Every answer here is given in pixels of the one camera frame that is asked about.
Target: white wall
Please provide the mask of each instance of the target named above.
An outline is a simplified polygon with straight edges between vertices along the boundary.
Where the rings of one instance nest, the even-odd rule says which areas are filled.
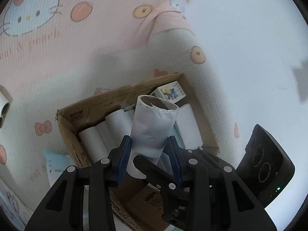
[[[293,74],[308,63],[308,27],[292,0],[191,0],[186,16],[215,61],[243,142],[258,123],[295,165],[266,208],[283,230],[308,192],[308,100],[301,102]]]

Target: black speaker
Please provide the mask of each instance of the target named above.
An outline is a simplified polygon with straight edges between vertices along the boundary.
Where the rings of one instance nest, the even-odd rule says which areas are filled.
[[[266,207],[290,182],[295,166],[274,137],[257,124],[236,172]]]

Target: open cardboard box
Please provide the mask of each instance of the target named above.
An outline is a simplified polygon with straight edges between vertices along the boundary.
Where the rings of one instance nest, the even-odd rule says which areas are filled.
[[[148,95],[157,87],[178,81],[186,97],[177,102],[181,106],[190,103],[195,114],[203,148],[213,154],[218,153],[218,144],[210,123],[199,103],[193,87],[182,73],[165,75],[141,82],[135,86],[124,86],[84,99],[58,110],[56,119],[63,141],[77,167],[92,164],[83,148],[78,133],[97,125],[105,117],[121,108],[133,105],[139,95]],[[162,221],[161,196],[158,191],[146,186],[144,180],[132,178],[128,174],[119,188],[110,191],[113,213],[133,231],[163,231],[168,224]]]

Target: small white box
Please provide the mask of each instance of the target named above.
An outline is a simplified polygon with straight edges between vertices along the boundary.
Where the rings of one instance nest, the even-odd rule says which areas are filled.
[[[176,103],[186,96],[178,81],[160,86],[150,93],[150,95],[165,99],[171,103]]]

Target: yellow donut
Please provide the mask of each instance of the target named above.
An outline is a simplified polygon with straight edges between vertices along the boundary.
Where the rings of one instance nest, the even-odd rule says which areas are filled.
[[[202,64],[205,62],[206,58],[199,46],[193,46],[190,51],[190,59],[196,64]]]
[[[147,17],[152,12],[152,10],[153,7],[148,4],[138,6],[133,12],[133,17],[137,19]]]

